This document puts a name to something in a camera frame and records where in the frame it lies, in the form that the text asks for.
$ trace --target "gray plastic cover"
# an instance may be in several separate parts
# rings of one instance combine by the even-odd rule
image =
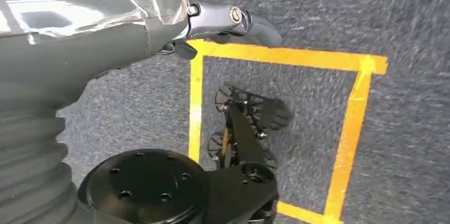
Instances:
[[[187,17],[187,0],[0,0],[0,37],[28,35],[30,44],[158,18]]]

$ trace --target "yellow floor tape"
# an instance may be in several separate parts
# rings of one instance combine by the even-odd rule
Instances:
[[[218,45],[203,40],[189,43],[198,50],[197,56],[191,61],[191,112],[189,115],[189,157],[196,162],[200,159],[204,56],[358,72],[347,103],[324,214],[284,202],[278,203],[279,213],[298,220],[309,223],[342,223],[340,217],[366,111],[370,80],[372,74],[386,73],[387,58],[335,51],[266,48],[238,44]]]

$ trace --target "metal bolt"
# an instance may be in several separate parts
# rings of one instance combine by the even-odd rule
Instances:
[[[230,9],[231,21],[235,24],[239,24],[242,21],[242,11],[238,7],[232,7]]]
[[[196,16],[198,14],[198,7],[195,5],[190,5],[187,7],[187,15]]]
[[[220,112],[225,112],[228,109],[227,104],[222,104],[221,106],[219,106],[219,111]]]
[[[266,138],[266,137],[267,137],[267,133],[265,133],[265,132],[260,132],[260,133],[258,133],[256,136],[258,136],[259,139],[263,139],[263,138]]]

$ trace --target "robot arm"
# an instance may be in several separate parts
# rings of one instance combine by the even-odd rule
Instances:
[[[187,0],[0,0],[0,223],[129,223],[78,201],[56,111],[111,69],[157,53],[192,58],[187,39],[278,45],[273,29],[236,7]]]

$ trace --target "robotic finger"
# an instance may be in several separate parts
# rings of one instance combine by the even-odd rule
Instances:
[[[228,4],[197,2],[188,6],[188,30],[182,37],[190,39],[210,39],[226,44],[232,37],[244,38],[251,44],[274,47],[283,42],[276,26],[267,18]],[[169,43],[161,54],[177,53],[185,59],[192,59],[196,50],[184,41]]]

